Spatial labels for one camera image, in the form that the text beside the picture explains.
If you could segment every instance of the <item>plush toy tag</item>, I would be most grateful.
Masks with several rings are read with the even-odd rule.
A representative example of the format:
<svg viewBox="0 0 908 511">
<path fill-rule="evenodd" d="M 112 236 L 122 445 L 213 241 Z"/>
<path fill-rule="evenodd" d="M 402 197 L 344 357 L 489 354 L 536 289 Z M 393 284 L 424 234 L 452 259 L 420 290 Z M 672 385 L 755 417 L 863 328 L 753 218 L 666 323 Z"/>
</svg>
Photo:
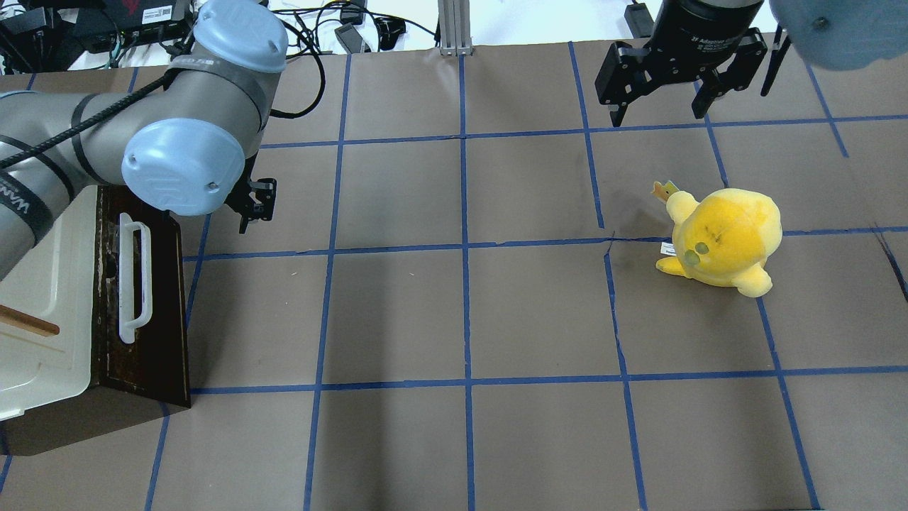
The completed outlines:
<svg viewBox="0 0 908 511">
<path fill-rule="evenodd" d="M 653 195 L 662 202 L 668 202 L 668 198 L 678 191 L 678 187 L 671 181 L 666 181 L 664 185 L 658 181 L 653 183 Z"/>
</svg>

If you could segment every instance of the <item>plush toy head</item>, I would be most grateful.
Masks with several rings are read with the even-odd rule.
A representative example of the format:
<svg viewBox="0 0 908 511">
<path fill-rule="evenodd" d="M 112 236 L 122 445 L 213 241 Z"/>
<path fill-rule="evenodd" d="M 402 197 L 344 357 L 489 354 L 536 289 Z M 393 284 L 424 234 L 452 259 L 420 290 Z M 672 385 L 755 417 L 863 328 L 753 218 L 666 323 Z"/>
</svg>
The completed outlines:
<svg viewBox="0 0 908 511">
<path fill-rule="evenodd" d="M 712 286 L 733 286 L 746 296 L 762 296 L 772 280 L 763 265 L 782 241 L 779 209 L 773 199 L 735 188 L 719 190 L 697 203 L 687 192 L 666 201 L 675 220 L 677 256 L 656 267 Z"/>
</svg>

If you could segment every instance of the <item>white handle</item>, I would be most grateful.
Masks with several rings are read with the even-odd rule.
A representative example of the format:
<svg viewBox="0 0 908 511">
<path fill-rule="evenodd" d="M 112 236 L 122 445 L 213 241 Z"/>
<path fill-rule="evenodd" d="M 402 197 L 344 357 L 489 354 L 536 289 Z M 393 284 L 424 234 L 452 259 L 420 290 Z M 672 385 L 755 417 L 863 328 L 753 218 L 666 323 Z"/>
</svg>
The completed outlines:
<svg viewBox="0 0 908 511">
<path fill-rule="evenodd" d="M 133 233 L 139 231 L 142 248 L 142 313 L 135 316 L 135 282 L 133 281 Z M 118 265 L 120 291 L 120 338 L 127 345 L 135 342 L 135 329 L 148 324 L 152 318 L 152 230 L 142 222 L 120 214 L 120 262 Z"/>
</svg>

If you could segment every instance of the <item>screw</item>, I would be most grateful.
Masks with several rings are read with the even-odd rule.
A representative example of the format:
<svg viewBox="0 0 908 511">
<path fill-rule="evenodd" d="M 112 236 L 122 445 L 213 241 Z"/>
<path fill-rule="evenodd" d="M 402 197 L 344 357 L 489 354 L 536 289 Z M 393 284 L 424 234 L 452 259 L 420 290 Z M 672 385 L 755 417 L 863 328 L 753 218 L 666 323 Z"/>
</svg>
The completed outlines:
<svg viewBox="0 0 908 511">
<path fill-rule="evenodd" d="M 811 26 L 814 28 L 814 30 L 825 30 L 829 27 L 829 20 L 820 16 L 814 20 Z"/>
</svg>

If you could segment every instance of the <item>wooden stick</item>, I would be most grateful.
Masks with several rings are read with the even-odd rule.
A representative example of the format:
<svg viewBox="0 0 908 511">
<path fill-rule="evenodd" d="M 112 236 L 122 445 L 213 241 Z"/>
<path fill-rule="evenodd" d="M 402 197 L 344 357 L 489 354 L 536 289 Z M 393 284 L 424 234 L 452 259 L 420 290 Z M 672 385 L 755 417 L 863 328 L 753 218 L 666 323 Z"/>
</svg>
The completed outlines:
<svg viewBox="0 0 908 511">
<path fill-rule="evenodd" d="M 44 321 L 39 317 L 30 316 L 24 312 L 19 312 L 7 306 L 0 306 L 0 323 L 6 323 L 23 330 L 28 330 L 33 334 L 50 337 L 60 334 L 60 327 Z"/>
</svg>

